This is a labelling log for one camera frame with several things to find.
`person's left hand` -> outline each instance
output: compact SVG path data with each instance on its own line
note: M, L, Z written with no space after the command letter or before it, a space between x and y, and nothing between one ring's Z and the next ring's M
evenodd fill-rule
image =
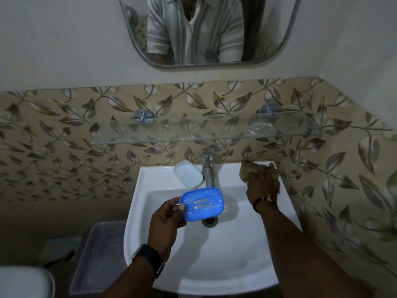
M177 203L179 197L166 201L152 215L150 222L147 245L155 249L163 261L167 261L170 257L177 229L186 226L186 221L182 220L185 204L176 206Z

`toilet lid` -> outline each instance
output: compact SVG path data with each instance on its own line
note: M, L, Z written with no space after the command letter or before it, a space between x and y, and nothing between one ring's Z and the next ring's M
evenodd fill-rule
M53 298L55 282L39 267L0 266L1 298Z

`ceramic sink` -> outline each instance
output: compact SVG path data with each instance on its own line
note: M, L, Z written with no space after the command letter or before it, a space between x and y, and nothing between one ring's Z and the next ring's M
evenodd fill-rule
M248 202L247 186L239 178L240 166L214 165L215 184L224 196L225 210L213 228L198 221L178 230L171 257L155 288L210 296L258 291L278 283L261 218ZM300 228L281 178L279 181L279 209ZM147 242L153 212L164 201L186 191L174 175L173 166L141 167L124 235L127 265L135 250Z

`sink drain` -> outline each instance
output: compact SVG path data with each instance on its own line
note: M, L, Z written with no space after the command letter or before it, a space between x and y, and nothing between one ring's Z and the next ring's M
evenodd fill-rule
M214 228L218 223L218 217L217 216L210 217L209 219L202 220L202 223L207 228Z

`faucet handle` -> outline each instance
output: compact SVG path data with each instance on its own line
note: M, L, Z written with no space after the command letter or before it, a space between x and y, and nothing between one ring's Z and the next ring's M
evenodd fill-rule
M202 158L207 158L208 161L213 161L215 155L215 149L211 146L206 147L202 150Z

